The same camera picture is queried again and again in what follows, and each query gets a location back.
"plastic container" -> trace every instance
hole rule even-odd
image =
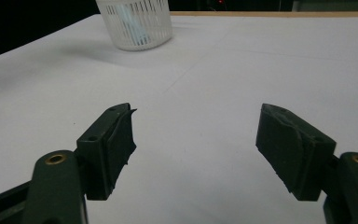
[[[96,0],[119,49],[152,49],[172,37],[168,0]]]

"white table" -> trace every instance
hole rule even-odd
[[[137,149],[89,223],[324,223],[257,151],[262,103],[358,151],[358,18],[172,17],[174,37],[112,47],[100,15],[0,55],[0,192],[111,105]]]

